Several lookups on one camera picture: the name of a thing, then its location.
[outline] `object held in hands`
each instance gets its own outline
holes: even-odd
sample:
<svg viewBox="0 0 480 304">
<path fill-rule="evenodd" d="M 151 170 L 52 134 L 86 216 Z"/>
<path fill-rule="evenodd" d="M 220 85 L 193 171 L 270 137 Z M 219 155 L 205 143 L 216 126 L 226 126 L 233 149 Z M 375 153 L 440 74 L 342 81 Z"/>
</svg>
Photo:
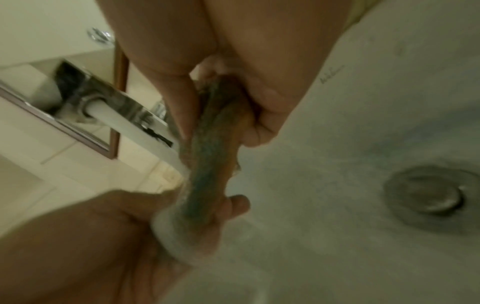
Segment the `object held in hands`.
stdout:
<svg viewBox="0 0 480 304">
<path fill-rule="evenodd" d="M 211 256 L 223 224 L 216 217 L 227 200 L 225 187 L 238 167 L 244 131 L 254 123 L 249 98 L 234 78 L 215 78 L 199 90 L 202 115 L 191 142 L 183 141 L 172 119 L 168 127 L 180 140 L 180 158 L 191 169 L 175 205 L 157 214 L 152 230 L 176 259 L 198 264 Z"/>
</svg>

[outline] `drain ring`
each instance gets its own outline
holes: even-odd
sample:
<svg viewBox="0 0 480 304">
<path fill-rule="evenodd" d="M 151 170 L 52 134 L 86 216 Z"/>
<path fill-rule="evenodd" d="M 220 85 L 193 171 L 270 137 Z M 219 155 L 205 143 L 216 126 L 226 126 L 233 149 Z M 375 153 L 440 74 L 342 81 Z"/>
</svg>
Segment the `drain ring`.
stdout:
<svg viewBox="0 0 480 304">
<path fill-rule="evenodd" d="M 480 232 L 480 177 L 434 166 L 394 174 L 383 186 L 392 213 L 407 225 L 442 233 Z"/>
</svg>

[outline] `person's left hand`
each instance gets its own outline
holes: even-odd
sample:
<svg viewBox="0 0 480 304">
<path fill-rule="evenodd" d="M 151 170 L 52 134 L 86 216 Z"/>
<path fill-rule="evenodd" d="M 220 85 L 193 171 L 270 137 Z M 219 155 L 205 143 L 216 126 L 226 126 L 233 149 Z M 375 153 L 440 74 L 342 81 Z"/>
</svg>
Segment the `person's left hand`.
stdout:
<svg viewBox="0 0 480 304">
<path fill-rule="evenodd" d="M 1 302 L 155 303 L 190 269 L 150 230 L 176 196 L 112 191 L 12 231 L 0 239 Z M 214 229 L 249 207 L 244 196 L 225 198 Z"/>
</svg>

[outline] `metal drain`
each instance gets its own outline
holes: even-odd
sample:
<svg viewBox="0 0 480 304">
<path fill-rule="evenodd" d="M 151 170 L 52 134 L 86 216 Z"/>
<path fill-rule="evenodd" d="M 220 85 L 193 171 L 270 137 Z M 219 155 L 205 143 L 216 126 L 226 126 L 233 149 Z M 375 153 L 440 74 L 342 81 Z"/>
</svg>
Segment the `metal drain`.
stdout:
<svg viewBox="0 0 480 304">
<path fill-rule="evenodd" d="M 405 224 L 435 232 L 480 232 L 480 177 L 464 170 L 416 167 L 384 185 L 385 202 Z"/>
</svg>

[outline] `person's right hand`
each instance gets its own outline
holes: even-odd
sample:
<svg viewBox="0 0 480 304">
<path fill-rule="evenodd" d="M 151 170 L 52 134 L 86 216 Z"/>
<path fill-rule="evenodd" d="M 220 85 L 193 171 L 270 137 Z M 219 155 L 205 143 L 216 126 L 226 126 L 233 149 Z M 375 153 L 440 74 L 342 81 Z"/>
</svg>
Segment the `person's right hand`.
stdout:
<svg viewBox="0 0 480 304">
<path fill-rule="evenodd" d="M 351 0 L 97 0 L 129 59 L 184 138 L 199 117 L 189 73 L 234 75 L 260 107 L 247 146 L 269 142 L 340 36 Z"/>
</svg>

